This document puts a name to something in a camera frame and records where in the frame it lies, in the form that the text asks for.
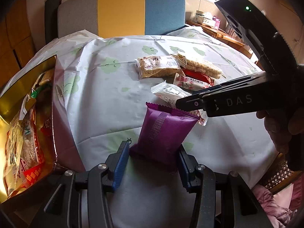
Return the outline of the person's right hand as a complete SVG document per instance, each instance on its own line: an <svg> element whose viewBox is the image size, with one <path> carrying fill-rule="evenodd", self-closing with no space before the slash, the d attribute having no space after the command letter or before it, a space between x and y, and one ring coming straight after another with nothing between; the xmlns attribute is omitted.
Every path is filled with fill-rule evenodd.
<svg viewBox="0 0 304 228"><path fill-rule="evenodd" d="M303 134L303 109L297 110L285 123L279 120L279 116L271 115L267 111L258 111L256 116L258 119L264 119L265 129L280 153L286 154L289 151L288 144L293 135Z"/></svg>

